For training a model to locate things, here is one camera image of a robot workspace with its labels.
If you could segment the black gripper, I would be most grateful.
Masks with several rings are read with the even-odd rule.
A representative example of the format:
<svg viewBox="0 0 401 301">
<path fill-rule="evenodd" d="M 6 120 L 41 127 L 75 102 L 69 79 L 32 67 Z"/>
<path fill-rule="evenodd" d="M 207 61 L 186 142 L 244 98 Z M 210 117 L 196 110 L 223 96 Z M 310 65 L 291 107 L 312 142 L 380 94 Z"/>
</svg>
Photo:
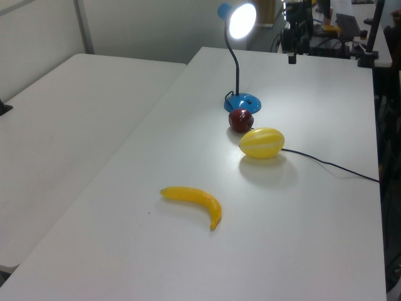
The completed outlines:
<svg viewBox="0 0 401 301">
<path fill-rule="evenodd" d="M 295 65 L 296 59 L 296 31 L 294 28 L 283 28 L 281 31 L 281 49 L 288 54 L 288 63 Z"/>
</svg>

